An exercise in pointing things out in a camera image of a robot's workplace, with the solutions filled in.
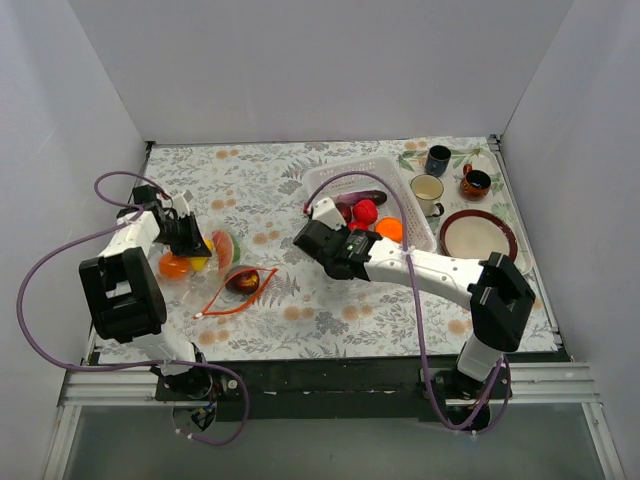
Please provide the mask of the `clear zip bag orange seal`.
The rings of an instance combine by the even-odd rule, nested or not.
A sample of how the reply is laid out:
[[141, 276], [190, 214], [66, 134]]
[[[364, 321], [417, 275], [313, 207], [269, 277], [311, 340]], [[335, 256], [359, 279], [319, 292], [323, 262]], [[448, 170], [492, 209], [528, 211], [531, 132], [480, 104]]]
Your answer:
[[[265, 293], [278, 272], [276, 267], [261, 265], [257, 256], [231, 230], [223, 228], [215, 230], [228, 231], [236, 238], [241, 250], [239, 261], [230, 267], [220, 269], [211, 233], [210, 241], [213, 253], [209, 257], [207, 266], [200, 272], [191, 269], [184, 279], [175, 281], [168, 287], [167, 303], [175, 307], [183, 307], [186, 313], [194, 319], [205, 316], [232, 315], [246, 310]], [[259, 272], [261, 285], [255, 293], [241, 295], [231, 293], [225, 288], [226, 274], [238, 266], [253, 268]]]

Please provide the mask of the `fake orange mandarin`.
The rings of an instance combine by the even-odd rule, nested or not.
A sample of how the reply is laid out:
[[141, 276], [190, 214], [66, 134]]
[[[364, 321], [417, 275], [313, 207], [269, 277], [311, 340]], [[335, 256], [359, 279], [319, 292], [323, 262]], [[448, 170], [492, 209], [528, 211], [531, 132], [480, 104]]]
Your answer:
[[394, 217], [384, 217], [378, 221], [375, 232], [396, 243], [403, 241], [403, 223]]

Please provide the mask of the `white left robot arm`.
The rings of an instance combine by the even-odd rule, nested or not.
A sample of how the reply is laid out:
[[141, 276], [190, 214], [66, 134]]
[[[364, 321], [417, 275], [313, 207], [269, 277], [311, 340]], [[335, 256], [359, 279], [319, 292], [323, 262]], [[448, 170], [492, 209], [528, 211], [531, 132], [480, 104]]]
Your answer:
[[148, 255], [153, 244], [179, 260], [208, 259], [206, 244], [187, 200], [160, 187], [132, 191], [133, 204], [117, 215], [118, 230], [98, 256], [79, 265], [93, 327], [100, 338], [130, 344], [156, 362], [150, 367], [173, 392], [193, 400], [212, 393], [203, 353], [168, 323], [167, 306]]

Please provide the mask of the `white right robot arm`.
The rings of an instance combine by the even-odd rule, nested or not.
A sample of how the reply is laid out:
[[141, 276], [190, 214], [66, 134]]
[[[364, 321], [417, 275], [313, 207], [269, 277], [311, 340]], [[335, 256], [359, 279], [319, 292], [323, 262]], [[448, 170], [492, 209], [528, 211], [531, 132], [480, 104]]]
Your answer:
[[426, 292], [471, 312], [472, 333], [449, 375], [451, 389], [475, 397], [489, 384], [501, 357], [519, 349], [536, 295], [512, 260], [485, 260], [415, 250], [378, 233], [310, 220], [293, 244], [335, 280], [393, 283]]

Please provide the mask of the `yellow fake lemon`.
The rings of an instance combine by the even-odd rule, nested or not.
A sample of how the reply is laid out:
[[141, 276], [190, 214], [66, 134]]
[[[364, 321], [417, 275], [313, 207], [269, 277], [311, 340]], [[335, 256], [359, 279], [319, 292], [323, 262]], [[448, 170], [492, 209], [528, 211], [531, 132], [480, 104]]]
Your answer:
[[193, 271], [200, 272], [207, 266], [209, 260], [209, 257], [191, 257], [189, 263]]

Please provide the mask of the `purple fake eggplant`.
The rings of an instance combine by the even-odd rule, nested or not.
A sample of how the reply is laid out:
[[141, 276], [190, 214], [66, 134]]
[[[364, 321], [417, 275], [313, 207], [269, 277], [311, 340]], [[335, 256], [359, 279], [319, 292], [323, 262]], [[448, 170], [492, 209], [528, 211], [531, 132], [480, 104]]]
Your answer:
[[333, 197], [336, 204], [343, 203], [350, 207], [355, 206], [357, 203], [364, 200], [371, 201], [376, 207], [378, 207], [383, 205], [387, 199], [387, 194], [381, 190], [364, 190], [341, 193]]

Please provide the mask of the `red fake apple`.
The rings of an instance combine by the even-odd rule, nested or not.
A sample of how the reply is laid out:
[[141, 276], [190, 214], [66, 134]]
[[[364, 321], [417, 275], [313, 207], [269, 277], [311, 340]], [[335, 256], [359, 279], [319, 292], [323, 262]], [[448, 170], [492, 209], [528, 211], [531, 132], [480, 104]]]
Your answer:
[[351, 221], [347, 224], [347, 227], [349, 228], [350, 231], [354, 231], [354, 230], [368, 231], [369, 230], [369, 226], [366, 223], [360, 222], [360, 221]]

